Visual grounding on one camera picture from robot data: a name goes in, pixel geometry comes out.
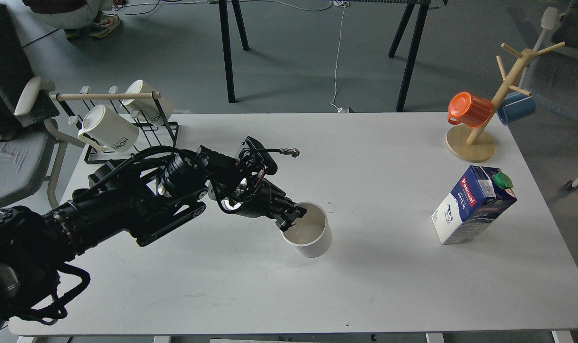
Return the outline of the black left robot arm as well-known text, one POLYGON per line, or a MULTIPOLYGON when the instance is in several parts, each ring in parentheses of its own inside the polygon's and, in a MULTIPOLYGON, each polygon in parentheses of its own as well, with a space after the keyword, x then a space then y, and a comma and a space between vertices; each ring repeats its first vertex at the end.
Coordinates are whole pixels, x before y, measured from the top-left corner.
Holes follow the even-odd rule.
POLYGON ((67 317, 65 306, 90 282, 71 260, 120 232, 145 247, 202 215, 205 196, 225 213, 267 217, 286 232, 307 209, 267 180, 278 169, 272 152, 299 154, 263 148, 250 137, 235 157, 206 146, 154 146, 102 165, 89 188, 48 213, 1 208, 0 319, 52 325, 67 317))

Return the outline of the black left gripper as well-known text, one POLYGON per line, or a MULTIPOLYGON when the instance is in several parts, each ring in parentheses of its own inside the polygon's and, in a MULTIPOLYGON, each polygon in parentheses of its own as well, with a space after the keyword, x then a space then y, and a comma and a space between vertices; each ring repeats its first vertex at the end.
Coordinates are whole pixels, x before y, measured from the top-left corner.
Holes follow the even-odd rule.
POLYGON ((306 208, 287 198, 283 190, 265 178, 256 188, 246 187, 245 195, 235 195, 239 202, 233 205, 230 204, 231 201, 225 200, 226 195, 217 189, 213 182, 210 182, 210 185, 209 198, 217 202, 222 212, 250 218, 265 216, 275 219, 276 226, 282 232, 289 230, 298 218, 303 218, 307 213, 306 208))

